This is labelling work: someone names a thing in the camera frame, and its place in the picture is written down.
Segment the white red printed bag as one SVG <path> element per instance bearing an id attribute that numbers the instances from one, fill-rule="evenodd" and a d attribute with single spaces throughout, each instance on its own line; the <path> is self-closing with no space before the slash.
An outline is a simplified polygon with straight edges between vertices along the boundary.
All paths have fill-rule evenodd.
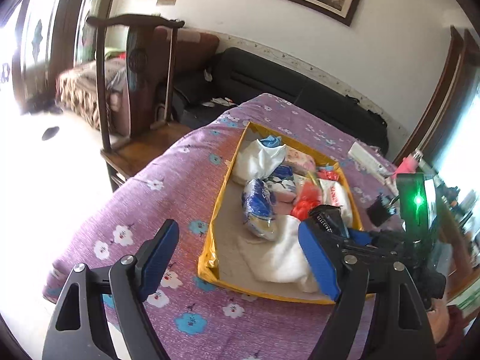
<path id="1" fill-rule="evenodd" d="M 350 228 L 353 225 L 353 212 L 346 190 L 333 180 L 319 180 L 323 192 L 323 203 L 340 208 L 343 222 Z"/>

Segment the red mesh bag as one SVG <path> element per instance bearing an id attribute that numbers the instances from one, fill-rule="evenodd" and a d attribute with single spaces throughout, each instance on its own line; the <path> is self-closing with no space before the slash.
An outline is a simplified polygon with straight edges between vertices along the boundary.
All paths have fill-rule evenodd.
<path id="1" fill-rule="evenodd" d="M 306 181 L 289 214 L 300 221 L 304 221 L 308 217 L 309 211 L 321 203 L 323 203 L 322 189 L 311 181 Z"/>

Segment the blue white plastic bag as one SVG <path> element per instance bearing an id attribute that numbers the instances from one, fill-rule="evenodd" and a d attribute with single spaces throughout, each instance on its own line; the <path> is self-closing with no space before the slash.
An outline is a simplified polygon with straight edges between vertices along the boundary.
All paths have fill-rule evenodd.
<path id="1" fill-rule="evenodd" d="M 243 223 L 252 234 L 270 242 L 276 239 L 278 232 L 274 203 L 275 199 L 263 180 L 247 182 L 241 194 Z"/>

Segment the pink tissue pack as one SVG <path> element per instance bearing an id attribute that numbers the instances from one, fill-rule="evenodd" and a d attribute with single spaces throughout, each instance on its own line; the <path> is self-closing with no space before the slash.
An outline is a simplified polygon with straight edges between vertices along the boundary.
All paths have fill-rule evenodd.
<path id="1" fill-rule="evenodd" d="M 290 146 L 286 147 L 286 157 L 282 163 L 292 169 L 292 172 L 306 176 L 309 172 L 315 172 L 316 164 L 311 155 L 305 154 Z"/>

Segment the yellow cardboard tray box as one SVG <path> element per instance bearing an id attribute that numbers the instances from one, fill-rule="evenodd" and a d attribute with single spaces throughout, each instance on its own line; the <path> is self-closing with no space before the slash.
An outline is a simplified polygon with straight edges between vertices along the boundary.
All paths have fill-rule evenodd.
<path id="1" fill-rule="evenodd" d="M 211 284 L 256 297 L 283 302 L 329 304 L 332 301 L 320 291 L 312 270 L 299 244 L 300 220 L 290 215 L 302 189 L 298 183 L 333 180 L 343 186 L 353 212 L 351 228 L 362 230 L 347 178 L 338 162 L 325 154 L 281 137 L 281 144 L 290 146 L 315 160 L 315 172 L 299 175 L 281 164 L 263 181 L 275 199 L 277 237 L 267 241 L 252 234 L 243 223 L 242 191 L 245 186 L 231 179 L 237 153 L 251 141 L 276 136 L 278 132 L 260 124 L 249 123 L 241 135 L 216 199 L 204 248 L 199 256 L 198 275 Z"/>

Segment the purple floral tablecloth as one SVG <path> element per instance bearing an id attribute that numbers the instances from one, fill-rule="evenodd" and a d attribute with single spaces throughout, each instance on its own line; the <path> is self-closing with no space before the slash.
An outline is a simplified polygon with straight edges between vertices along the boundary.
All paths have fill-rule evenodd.
<path id="1" fill-rule="evenodd" d="M 55 302 L 77 263 L 113 264 L 135 253 L 166 219 L 180 240 L 145 310 L 172 359 L 306 359 L 329 318 L 326 305 L 268 300 L 216 287 L 198 276 L 209 225 L 249 123 L 298 141 L 341 167 L 360 213 L 385 191 L 348 152 L 354 138 L 287 100 L 261 94 L 193 130 L 129 179 L 88 219 L 54 261 L 43 289 Z"/>

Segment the dark wooden chair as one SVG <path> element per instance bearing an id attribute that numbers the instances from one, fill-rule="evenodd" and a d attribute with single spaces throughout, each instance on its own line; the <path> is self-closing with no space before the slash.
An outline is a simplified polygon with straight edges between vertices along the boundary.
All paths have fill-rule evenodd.
<path id="1" fill-rule="evenodd" d="M 185 22 L 161 16 L 123 14 L 110 18 L 89 16 L 86 23 L 97 32 L 97 108 L 103 143 L 100 155 L 106 163 L 112 190 L 117 191 L 126 180 L 134 177 L 190 131 L 185 125 L 175 122 L 172 117 L 177 36 L 178 30 L 184 27 Z M 128 135 L 111 142 L 105 77 L 105 39 L 107 30 L 115 26 L 128 28 L 126 49 Z M 152 43 L 157 27 L 166 28 L 171 35 L 163 118 L 158 122 L 153 115 L 155 85 L 151 83 L 151 74 L 148 72 L 148 47 Z"/>

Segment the patterned bed cover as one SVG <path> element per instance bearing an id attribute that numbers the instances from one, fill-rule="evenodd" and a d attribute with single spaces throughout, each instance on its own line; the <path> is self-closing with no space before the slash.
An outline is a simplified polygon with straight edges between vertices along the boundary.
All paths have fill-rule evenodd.
<path id="1" fill-rule="evenodd" d="M 55 102 L 80 116 L 90 127 L 100 130 L 96 76 L 95 61 L 60 73 L 56 79 Z M 105 62 L 105 85 L 109 131 L 126 137 L 129 134 L 128 87 L 123 58 Z"/>

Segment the black leather sofa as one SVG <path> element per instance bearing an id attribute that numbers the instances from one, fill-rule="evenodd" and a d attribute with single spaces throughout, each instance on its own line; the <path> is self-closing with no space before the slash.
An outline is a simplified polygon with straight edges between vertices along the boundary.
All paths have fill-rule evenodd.
<path id="1" fill-rule="evenodd" d="M 238 106 L 261 94 L 293 103 L 386 155 L 387 122 L 360 106 L 360 100 L 340 94 L 315 80 L 265 58 L 231 47 L 200 69 L 175 76 L 174 119 L 192 129 L 210 124 L 228 107 L 207 102 L 219 98 Z"/>

